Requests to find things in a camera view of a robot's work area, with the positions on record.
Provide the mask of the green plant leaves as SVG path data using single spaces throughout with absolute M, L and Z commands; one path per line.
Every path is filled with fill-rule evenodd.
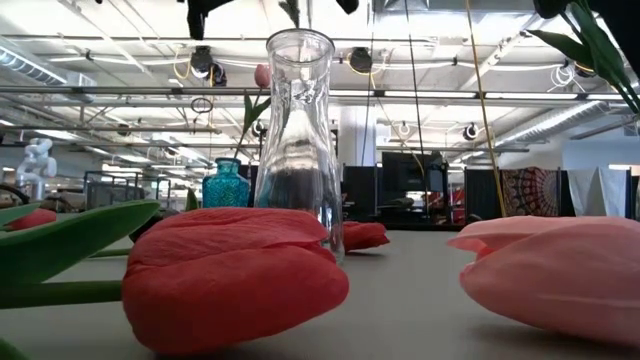
M 621 95 L 634 114 L 640 114 L 640 96 L 625 71 L 630 63 L 588 0 L 533 0 L 533 4 L 536 13 L 544 19 L 562 17 L 577 38 L 573 40 L 564 34 L 542 30 L 530 33 L 574 62 L 593 68 L 596 75 Z

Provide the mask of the black partition panel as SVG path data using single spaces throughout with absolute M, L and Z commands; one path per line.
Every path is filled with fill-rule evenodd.
M 464 206 L 467 219 L 491 220 L 502 216 L 492 170 L 467 169 L 464 172 Z
M 558 169 L 558 215 L 572 217 L 575 215 L 570 193 L 569 179 L 566 170 Z
M 376 168 L 347 166 L 344 169 L 347 218 L 364 221 L 376 212 Z

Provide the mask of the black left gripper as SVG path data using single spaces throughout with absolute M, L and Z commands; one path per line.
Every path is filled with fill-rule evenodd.
M 234 0 L 187 0 L 187 24 L 190 38 L 203 40 L 206 19 L 209 13 Z M 347 15 L 355 12 L 359 7 L 359 0 L 335 0 Z M 300 25 L 300 9 L 298 0 L 281 0 L 280 8 L 287 14 L 295 26 Z

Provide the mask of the black monitor on stand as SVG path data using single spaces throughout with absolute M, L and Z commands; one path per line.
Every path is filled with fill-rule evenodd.
M 382 153 L 383 187 L 391 192 L 443 192 L 446 169 L 439 152 Z

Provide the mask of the red artificial tulip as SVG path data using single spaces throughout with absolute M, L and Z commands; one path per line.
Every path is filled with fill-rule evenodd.
M 56 213 L 38 204 L 21 205 L 0 210 L 0 231 L 24 230 L 56 220 Z
M 386 228 L 381 223 L 347 221 L 343 224 L 346 252 L 379 247 L 389 243 Z
M 0 231 L 0 360 L 209 354 L 339 306 L 349 281 L 303 211 L 200 209 L 129 235 L 142 200 Z

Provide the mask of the white robot figure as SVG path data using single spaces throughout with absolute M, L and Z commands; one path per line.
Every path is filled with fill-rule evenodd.
M 24 159 L 16 171 L 19 186 L 29 186 L 34 201 L 45 197 L 46 182 L 57 175 L 57 161 L 49 155 L 53 141 L 48 138 L 33 138 L 24 148 Z

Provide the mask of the pink artificial tulip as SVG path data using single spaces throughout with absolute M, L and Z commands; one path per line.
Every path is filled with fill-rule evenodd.
M 271 84 L 271 72 L 268 65 L 259 64 L 254 71 L 254 83 L 258 87 L 258 94 L 254 100 L 251 100 L 251 96 L 247 91 L 244 92 L 244 118 L 241 137 L 238 141 L 234 157 L 237 157 L 242 145 L 242 142 L 250 130 L 252 124 L 259 118 L 259 116 L 271 105 L 271 98 L 267 98 L 263 102 L 259 102 L 261 94 L 264 89 L 267 89 Z
M 487 310 L 566 335 L 640 347 L 640 222 L 516 216 L 466 226 L 464 292 Z

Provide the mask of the tall clear glass carafe vase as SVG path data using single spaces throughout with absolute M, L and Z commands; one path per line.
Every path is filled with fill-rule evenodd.
M 321 241 L 341 263 L 343 215 L 328 105 L 333 41 L 310 29 L 270 36 L 270 122 L 260 156 L 254 205 L 312 214 L 328 234 Z

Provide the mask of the teal textured glass vase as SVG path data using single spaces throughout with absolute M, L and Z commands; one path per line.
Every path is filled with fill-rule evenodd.
M 203 207 L 246 207 L 250 183 L 239 174 L 241 162 L 235 158 L 217 158 L 215 164 L 216 173 L 203 179 Z

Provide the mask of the red patterned tapestry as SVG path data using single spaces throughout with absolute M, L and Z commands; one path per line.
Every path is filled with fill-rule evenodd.
M 539 167 L 501 171 L 506 215 L 559 215 L 558 171 Z

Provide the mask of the white hanging cloth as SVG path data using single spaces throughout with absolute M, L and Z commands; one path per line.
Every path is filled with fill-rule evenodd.
M 569 191 L 574 212 L 581 216 L 625 217 L 627 172 L 597 167 L 569 170 Z

